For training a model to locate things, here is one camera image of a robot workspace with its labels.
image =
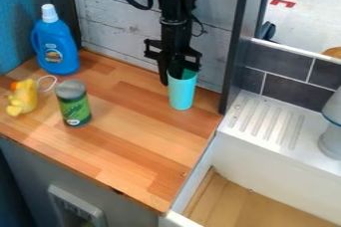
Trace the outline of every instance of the wooden countertop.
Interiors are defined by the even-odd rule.
[[[162,214],[175,200],[221,120],[219,95],[197,89],[194,107],[173,110],[159,76],[82,51],[74,76],[87,85],[90,125],[63,125],[54,92],[32,113],[5,114],[11,82],[46,75],[30,60],[0,78],[0,133],[31,151]]]

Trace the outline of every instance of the blue bottle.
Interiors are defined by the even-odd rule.
[[[69,27],[59,20],[52,4],[42,7],[43,18],[32,34],[31,42],[38,55],[38,64],[48,73],[69,75],[78,71],[80,61]]]

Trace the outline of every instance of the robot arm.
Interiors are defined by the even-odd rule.
[[[144,6],[135,0],[126,0],[134,7],[142,10],[149,10],[153,7],[154,1],[147,0]],[[158,62],[161,82],[168,85],[168,75],[181,79],[184,69],[198,72],[200,69],[200,58],[202,54],[190,47],[192,36],[192,23],[202,24],[192,15],[195,9],[195,0],[159,0],[162,15],[162,39],[145,40],[145,57]],[[151,50],[151,47],[159,49],[159,52]],[[191,62],[186,57],[195,59]]]

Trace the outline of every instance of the white bottle cap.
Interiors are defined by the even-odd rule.
[[[55,6],[52,4],[45,4],[42,7],[43,11],[43,22],[44,23],[54,23],[59,20],[58,14],[56,12]]]

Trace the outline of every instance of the green can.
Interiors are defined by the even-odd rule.
[[[79,80],[66,80],[55,89],[66,126],[81,127],[91,118],[86,86]]]

